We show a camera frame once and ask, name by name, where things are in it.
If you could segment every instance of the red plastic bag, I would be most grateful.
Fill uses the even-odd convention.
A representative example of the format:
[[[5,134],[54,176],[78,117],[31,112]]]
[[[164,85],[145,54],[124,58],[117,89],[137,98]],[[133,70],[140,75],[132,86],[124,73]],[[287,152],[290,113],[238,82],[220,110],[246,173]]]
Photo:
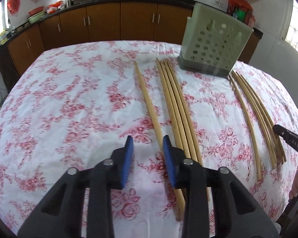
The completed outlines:
[[[11,15],[16,14],[19,11],[20,0],[9,0],[7,2],[7,7]]]
[[[228,4],[234,5],[235,7],[238,7],[238,8],[244,7],[246,11],[247,10],[253,11],[253,8],[251,7],[251,5],[245,0],[228,0]]]

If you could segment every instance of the wooden chopstick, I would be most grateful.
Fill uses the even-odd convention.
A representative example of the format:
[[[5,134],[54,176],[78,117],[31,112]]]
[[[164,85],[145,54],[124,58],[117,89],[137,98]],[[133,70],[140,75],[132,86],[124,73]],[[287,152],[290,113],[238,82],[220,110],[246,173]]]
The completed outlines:
[[[181,119],[182,119],[184,131],[185,131],[185,134],[186,134],[186,137],[187,137],[187,142],[188,142],[189,152],[190,152],[191,158],[194,161],[197,162],[198,159],[196,157],[195,147],[194,147],[194,144],[193,144],[193,139],[192,139],[190,128],[189,128],[188,119],[187,119],[186,114],[184,112],[184,108],[183,108],[183,104],[182,104],[182,101],[181,101],[179,92],[178,92],[177,87],[175,85],[175,81],[174,81],[174,79],[172,77],[172,74],[171,74],[171,71],[169,69],[169,66],[166,65],[165,66],[165,69],[166,69],[166,72],[168,74],[169,81],[171,83],[173,94],[174,94],[175,99],[177,101],[178,110],[180,111],[180,116],[181,116]]]
[[[242,110],[243,110],[243,113],[244,113],[244,116],[245,116],[245,119],[246,119],[246,122],[247,122],[247,125],[248,125],[248,128],[249,128],[249,131],[250,131],[250,135],[251,135],[252,143],[253,143],[253,148],[254,148],[254,153],[255,153],[257,180],[259,181],[259,180],[262,179],[261,159],[260,159],[260,156],[259,156],[259,153],[258,153],[258,147],[257,147],[257,143],[256,143],[256,138],[255,138],[255,133],[254,133],[254,129],[253,129],[253,126],[252,126],[252,122],[250,121],[250,116],[248,115],[247,108],[245,106],[245,103],[242,99],[242,96],[241,96],[240,92],[237,89],[236,84],[234,83],[234,81],[232,80],[230,75],[228,77],[229,77],[230,82],[232,83],[233,90],[235,91],[235,93],[236,93],[236,95],[237,95],[237,97],[238,97],[238,99],[241,103]]]
[[[175,145],[176,145],[177,148],[183,149],[181,136],[180,136],[180,131],[179,131],[179,126],[178,126],[177,119],[175,117],[175,112],[174,112],[174,109],[173,109],[173,106],[172,106],[171,97],[170,97],[170,93],[169,93],[169,90],[168,90],[168,87],[167,87],[167,83],[165,81],[165,77],[164,77],[164,74],[162,72],[161,64],[160,64],[158,59],[156,60],[156,63],[157,63],[157,66],[158,66],[158,71],[159,71],[160,80],[161,80],[161,84],[162,84],[162,88],[163,88],[163,92],[164,92],[164,96],[165,96],[165,101],[166,101],[168,111],[169,111],[169,115],[170,115],[170,120],[171,120],[171,126],[172,126],[173,135],[174,135]]]
[[[196,152],[197,161],[203,166],[203,161],[202,161],[202,156],[201,156],[201,153],[200,153],[199,142],[198,142],[198,139],[196,137],[195,128],[193,126],[193,122],[192,122],[192,119],[191,119],[191,115],[190,115],[190,112],[189,112],[189,108],[188,108],[187,102],[184,99],[184,96],[183,96],[181,87],[180,87],[180,85],[178,83],[178,80],[177,80],[177,77],[175,75],[175,72],[174,72],[174,70],[171,67],[170,61],[169,60],[166,60],[166,62],[167,62],[167,65],[168,65],[168,69],[169,69],[169,71],[170,71],[170,73],[172,75],[172,78],[174,80],[174,83],[175,83],[175,86],[177,88],[177,91],[179,93],[179,96],[180,96],[180,99],[181,99],[181,103],[183,105],[184,113],[185,113],[185,116],[187,118],[189,129],[190,129],[190,133],[191,133],[191,137],[192,137],[192,140],[193,140],[193,145],[194,145],[194,150]]]
[[[282,157],[282,160],[283,160],[282,162],[287,162],[287,158],[286,158],[286,155],[285,155],[284,148],[283,148],[283,146],[282,146],[282,143],[281,143],[281,141],[280,141],[280,138],[279,138],[276,134],[274,134],[274,132],[273,132],[273,126],[274,126],[274,123],[273,123],[273,121],[272,121],[272,119],[271,119],[269,113],[267,112],[266,108],[264,107],[263,102],[261,101],[261,99],[259,98],[259,96],[256,94],[256,92],[255,92],[255,90],[252,88],[252,86],[247,82],[247,80],[246,80],[242,75],[240,75],[240,76],[241,76],[241,78],[244,80],[244,82],[246,83],[246,85],[248,86],[248,88],[253,92],[254,96],[255,96],[256,99],[258,100],[258,102],[259,102],[261,108],[263,109],[263,111],[264,111],[264,113],[265,113],[265,115],[266,115],[266,118],[267,118],[267,120],[268,120],[268,122],[269,122],[269,125],[270,125],[271,135],[272,135],[272,137],[273,137],[273,139],[274,139],[275,144],[278,145],[279,150],[280,150],[280,152],[281,152],[281,157]]]
[[[160,124],[158,122],[156,112],[155,112],[154,107],[152,105],[152,101],[150,99],[149,93],[148,93],[147,88],[145,86],[145,81],[142,78],[142,75],[140,73],[138,65],[137,65],[136,62],[134,62],[134,65],[135,65],[135,69],[136,69],[136,74],[137,74],[138,79],[139,79],[139,84],[140,84],[140,87],[141,87],[141,90],[142,90],[142,94],[144,96],[144,99],[145,99],[145,102],[146,102],[146,105],[147,105],[147,109],[149,111],[149,115],[150,115],[151,121],[153,123],[153,128],[154,128],[154,131],[155,131],[156,136],[157,136],[159,147],[160,147],[161,152],[163,153],[163,146],[162,146],[163,134],[162,134],[162,131],[161,131],[161,128],[160,128]],[[184,215],[184,207],[185,207],[185,200],[184,200],[183,194],[182,194],[180,189],[175,189],[174,192],[175,192],[175,196],[176,196],[176,199],[177,199],[177,203],[179,205],[180,214],[181,214],[181,216],[183,216]]]
[[[252,106],[252,108],[253,108],[256,116],[257,116],[258,122],[261,126],[261,129],[264,133],[264,137],[265,137],[265,140],[266,140],[266,145],[267,145],[269,156],[270,156],[271,167],[272,167],[272,169],[275,169],[277,159],[276,159],[276,155],[274,153],[274,150],[273,150],[273,147],[272,147],[272,144],[271,144],[270,136],[268,134],[267,126],[264,122],[264,119],[263,119],[263,117],[262,117],[262,115],[261,115],[261,113],[260,113],[260,111],[259,111],[253,97],[249,93],[249,90],[246,88],[246,86],[243,83],[243,81],[241,80],[241,78],[234,71],[232,71],[232,76],[233,76],[234,80],[238,83],[238,85],[241,87],[241,89],[244,92],[248,102],[251,104],[251,106]]]
[[[283,156],[282,156],[282,153],[280,151],[280,148],[278,146],[278,141],[277,139],[275,138],[275,135],[274,135],[274,132],[273,132],[273,126],[270,124],[269,122],[269,119],[267,117],[267,114],[265,113],[264,111],[264,106],[262,104],[260,104],[260,99],[259,97],[257,96],[257,94],[252,91],[252,89],[250,88],[250,85],[249,83],[245,80],[245,78],[242,78],[242,76],[240,74],[237,74],[240,79],[242,80],[242,82],[244,83],[244,85],[246,86],[246,88],[248,89],[250,95],[253,97],[255,103],[257,104],[257,107],[263,117],[263,120],[267,126],[267,131],[268,131],[268,134],[269,134],[269,138],[270,138],[270,142],[271,144],[273,145],[273,149],[274,149],[274,153],[276,155],[276,159],[277,159],[277,162],[280,162],[280,163],[283,163]]]
[[[275,140],[273,139],[272,134],[274,134],[274,133],[273,133],[273,129],[270,126],[270,123],[268,121],[267,115],[265,114],[262,106],[260,105],[258,99],[256,98],[255,93],[252,92],[252,90],[247,85],[245,79],[243,79],[240,74],[238,74],[238,73],[236,73],[236,74],[240,78],[240,80],[244,83],[244,85],[245,85],[246,89],[248,90],[250,96],[253,98],[253,100],[254,100],[254,102],[255,102],[258,110],[259,110],[260,115],[262,116],[262,119],[264,121],[264,124],[266,125],[266,130],[267,130],[269,142],[272,144],[272,148],[273,148],[273,151],[274,151],[275,156],[276,156],[276,160],[277,160],[276,162],[282,162],[283,160],[282,160],[282,157],[281,157],[281,153],[280,153],[279,147],[277,147],[278,143],[275,142]]]
[[[167,59],[165,61],[165,66],[167,69],[167,73],[169,76],[169,79],[172,80],[173,83],[173,91],[175,92],[175,90],[177,91],[177,103],[178,105],[180,104],[182,107],[182,109],[180,110],[181,113],[181,118],[184,119],[184,122],[186,120],[186,128],[185,128],[185,132],[186,132],[186,136],[189,139],[188,143],[189,143],[189,149],[190,149],[190,154],[193,160],[199,162],[199,164],[201,164],[203,166],[203,162],[202,162],[202,156],[200,153],[200,149],[199,149],[199,143],[198,143],[198,139],[196,137],[196,133],[195,133],[195,129],[191,120],[191,115],[188,109],[188,105],[187,102],[184,99],[184,96],[182,94],[182,90],[181,87],[178,83],[177,77],[175,75],[175,72],[173,71],[172,67],[171,67],[171,63],[169,61],[169,59]],[[207,201],[210,201],[210,194],[209,194],[209,188],[207,188]]]
[[[179,111],[179,108],[178,108],[178,105],[177,105],[177,101],[176,101],[174,92],[173,92],[172,87],[171,87],[170,80],[168,78],[168,74],[167,74],[166,69],[165,69],[165,64],[164,64],[163,61],[160,62],[160,64],[161,64],[162,72],[163,72],[164,78],[166,80],[167,87],[168,87],[168,90],[169,90],[169,94],[170,94],[170,97],[171,97],[171,102],[172,102],[172,107],[173,107],[174,112],[175,112],[175,117],[177,119],[179,131],[180,131],[180,138],[181,138],[181,142],[182,142],[182,146],[183,146],[183,151],[184,151],[184,154],[187,158],[191,158],[189,145],[188,145],[188,141],[187,141],[187,138],[186,138],[186,133],[185,133],[185,130],[184,130],[184,127],[183,127],[183,122],[182,122],[182,119],[181,119],[180,111]]]

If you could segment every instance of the red bowl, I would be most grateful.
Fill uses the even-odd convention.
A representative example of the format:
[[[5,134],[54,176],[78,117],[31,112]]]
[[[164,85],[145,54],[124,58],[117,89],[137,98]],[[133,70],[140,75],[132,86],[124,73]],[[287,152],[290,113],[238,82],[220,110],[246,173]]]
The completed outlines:
[[[33,16],[34,14],[37,14],[43,11],[43,9],[44,9],[44,6],[33,9],[32,11],[29,12],[30,17]]]

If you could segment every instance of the tablecloth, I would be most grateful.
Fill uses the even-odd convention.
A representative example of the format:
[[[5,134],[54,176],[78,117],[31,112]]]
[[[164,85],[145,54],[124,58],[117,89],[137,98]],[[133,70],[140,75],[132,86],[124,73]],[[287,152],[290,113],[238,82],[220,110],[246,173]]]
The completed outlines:
[[[163,156],[135,74],[137,61],[163,134],[174,144],[155,59],[169,58],[189,105],[204,166],[227,166],[272,220],[288,201],[298,155],[283,142],[287,162],[272,170],[250,105],[263,179],[257,181],[252,143],[240,103],[225,78],[183,71],[181,46],[148,41],[78,44],[45,51],[22,75],[0,111],[0,218],[16,233],[69,168],[94,167],[134,138],[134,158],[123,190],[112,190],[118,238],[180,237],[182,222]],[[298,134],[298,109],[270,75],[236,62],[274,123]],[[86,227],[84,206],[83,235]],[[215,233],[212,200],[210,234]]]

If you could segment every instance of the metal screw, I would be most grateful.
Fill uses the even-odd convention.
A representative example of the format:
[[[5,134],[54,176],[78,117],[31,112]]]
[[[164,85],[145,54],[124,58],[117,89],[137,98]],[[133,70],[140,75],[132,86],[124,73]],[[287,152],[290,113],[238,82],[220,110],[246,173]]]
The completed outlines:
[[[69,175],[72,175],[73,176],[74,174],[77,173],[77,169],[75,167],[71,167],[70,169],[67,170],[67,173]]]
[[[185,160],[183,160],[183,163],[187,166],[193,165],[193,160],[190,158],[186,158]]]
[[[227,167],[221,167],[220,168],[220,172],[223,174],[228,174],[229,173],[229,169]]]
[[[106,166],[111,166],[114,164],[114,162],[110,158],[107,158],[104,160],[103,164]]]

